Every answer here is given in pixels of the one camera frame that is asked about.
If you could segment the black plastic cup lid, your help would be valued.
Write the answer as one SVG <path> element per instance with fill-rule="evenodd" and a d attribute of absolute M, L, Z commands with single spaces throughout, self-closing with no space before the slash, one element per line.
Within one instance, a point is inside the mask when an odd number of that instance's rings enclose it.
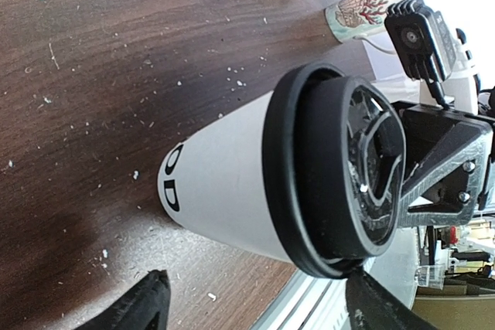
<path fill-rule="evenodd" d="M 268 104 L 261 159 L 271 221 L 297 268 L 342 279 L 390 246 L 406 137 L 364 78 L 324 62 L 287 72 Z"/>

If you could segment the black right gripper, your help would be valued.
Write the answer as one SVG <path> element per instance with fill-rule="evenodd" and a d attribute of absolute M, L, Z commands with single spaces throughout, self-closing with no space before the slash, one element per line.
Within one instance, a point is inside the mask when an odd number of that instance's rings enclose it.
<path fill-rule="evenodd" d="M 424 0 L 390 5 L 384 25 L 406 76 L 426 93 L 394 103 L 407 139 L 398 226 L 465 225 L 494 194 L 494 119 L 482 112 L 466 35 Z"/>

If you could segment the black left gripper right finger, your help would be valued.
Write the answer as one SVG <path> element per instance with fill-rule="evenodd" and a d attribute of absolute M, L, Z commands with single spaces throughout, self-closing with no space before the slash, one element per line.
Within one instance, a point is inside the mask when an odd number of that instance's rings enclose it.
<path fill-rule="evenodd" d="M 436 329 L 365 270 L 353 271 L 346 282 L 346 307 L 352 329 Z"/>

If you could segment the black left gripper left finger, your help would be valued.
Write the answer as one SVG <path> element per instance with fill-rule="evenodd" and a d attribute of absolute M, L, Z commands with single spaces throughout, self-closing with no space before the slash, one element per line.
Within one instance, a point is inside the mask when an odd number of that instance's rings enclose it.
<path fill-rule="evenodd" d="M 77 329 L 167 329 L 170 301 L 167 271 L 152 270 L 110 307 Z"/>

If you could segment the white paper coffee cup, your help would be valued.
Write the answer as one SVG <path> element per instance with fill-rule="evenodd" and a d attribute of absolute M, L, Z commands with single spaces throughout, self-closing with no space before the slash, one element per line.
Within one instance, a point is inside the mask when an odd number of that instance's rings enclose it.
<path fill-rule="evenodd" d="M 157 186 L 169 217 L 220 243 L 288 261 L 265 196 L 261 146 L 271 94 L 217 119 L 163 159 Z"/>

